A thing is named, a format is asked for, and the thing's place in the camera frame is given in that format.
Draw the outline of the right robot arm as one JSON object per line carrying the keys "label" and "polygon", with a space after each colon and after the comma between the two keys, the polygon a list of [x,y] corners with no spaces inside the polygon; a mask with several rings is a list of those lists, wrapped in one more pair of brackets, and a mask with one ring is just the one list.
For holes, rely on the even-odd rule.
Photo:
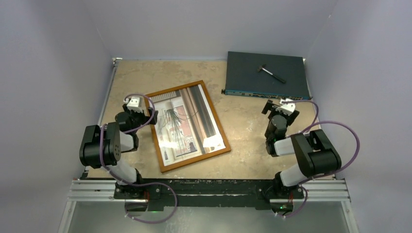
{"label": "right robot arm", "polygon": [[273,179],[273,192],[283,198],[292,187],[315,175],[328,174],[342,167],[342,161],[323,130],[297,133],[286,136],[288,127],[299,116],[290,99],[279,104],[268,100],[262,114],[268,114],[268,125],[264,136],[266,151],[272,157],[295,155],[297,163],[278,172]]}

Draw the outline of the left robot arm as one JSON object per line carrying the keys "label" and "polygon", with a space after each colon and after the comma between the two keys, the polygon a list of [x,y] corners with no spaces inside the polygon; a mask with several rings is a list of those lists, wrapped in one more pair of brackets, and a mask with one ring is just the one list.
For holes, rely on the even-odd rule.
{"label": "left robot arm", "polygon": [[155,125],[158,111],[149,107],[150,115],[146,116],[143,110],[129,110],[125,104],[122,107],[123,111],[115,116],[114,122],[85,128],[79,158],[84,166],[107,171],[118,185],[126,186],[128,195],[138,199],[145,192],[142,176],[121,155],[138,149],[137,131],[148,124]]}

